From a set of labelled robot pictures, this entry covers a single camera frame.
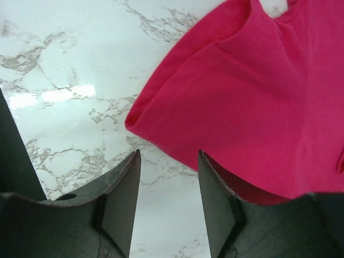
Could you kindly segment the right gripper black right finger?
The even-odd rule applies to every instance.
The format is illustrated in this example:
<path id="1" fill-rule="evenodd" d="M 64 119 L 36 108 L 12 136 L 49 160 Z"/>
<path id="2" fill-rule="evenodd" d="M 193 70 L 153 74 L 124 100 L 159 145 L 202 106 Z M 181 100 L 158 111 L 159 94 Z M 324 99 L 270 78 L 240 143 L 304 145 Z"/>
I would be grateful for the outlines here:
<path id="1" fill-rule="evenodd" d="M 342 193 L 282 198 L 204 151 L 198 178 L 212 257 L 343 257 Z"/>

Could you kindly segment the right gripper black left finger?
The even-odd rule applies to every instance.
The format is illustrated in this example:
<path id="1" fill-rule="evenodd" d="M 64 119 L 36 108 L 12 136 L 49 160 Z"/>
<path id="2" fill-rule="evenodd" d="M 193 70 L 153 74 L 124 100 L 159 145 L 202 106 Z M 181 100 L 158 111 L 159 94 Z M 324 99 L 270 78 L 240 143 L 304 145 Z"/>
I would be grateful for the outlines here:
<path id="1" fill-rule="evenodd" d="M 56 200 L 1 194 L 1 257 L 128 257 L 141 155 Z"/>

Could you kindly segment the red t shirt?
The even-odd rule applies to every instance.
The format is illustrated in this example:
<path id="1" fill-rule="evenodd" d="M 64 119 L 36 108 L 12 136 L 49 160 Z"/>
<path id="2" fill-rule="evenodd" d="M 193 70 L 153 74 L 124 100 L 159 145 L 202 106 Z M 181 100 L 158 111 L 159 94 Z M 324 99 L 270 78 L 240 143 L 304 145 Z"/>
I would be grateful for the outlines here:
<path id="1" fill-rule="evenodd" d="M 288 1 L 277 18 L 223 2 L 160 63 L 125 127 L 192 169 L 208 153 L 252 203 L 342 192 L 343 1 Z"/>

